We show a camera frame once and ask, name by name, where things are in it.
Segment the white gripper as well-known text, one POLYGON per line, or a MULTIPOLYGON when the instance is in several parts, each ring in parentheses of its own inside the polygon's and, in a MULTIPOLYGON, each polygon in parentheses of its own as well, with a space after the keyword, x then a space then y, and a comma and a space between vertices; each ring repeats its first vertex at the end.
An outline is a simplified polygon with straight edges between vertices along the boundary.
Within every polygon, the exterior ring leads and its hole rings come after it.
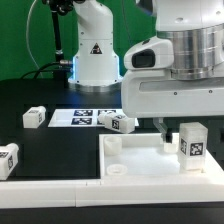
POLYGON ((172 131, 163 118, 224 115, 224 78, 181 81, 160 70, 128 71, 121 102, 128 117, 154 118, 163 142, 171 143, 172 131))

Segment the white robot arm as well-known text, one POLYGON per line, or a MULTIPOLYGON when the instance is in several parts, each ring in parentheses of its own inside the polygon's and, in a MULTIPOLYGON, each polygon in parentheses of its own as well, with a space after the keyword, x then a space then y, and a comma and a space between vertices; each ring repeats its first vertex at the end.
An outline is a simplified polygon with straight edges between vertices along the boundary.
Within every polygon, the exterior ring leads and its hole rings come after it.
POLYGON ((224 0, 134 2, 149 18, 134 18, 134 27, 149 37, 120 60, 112 12, 97 0, 72 1, 79 48, 69 84, 83 91, 119 84, 124 113, 158 127, 169 117, 224 115, 224 0))

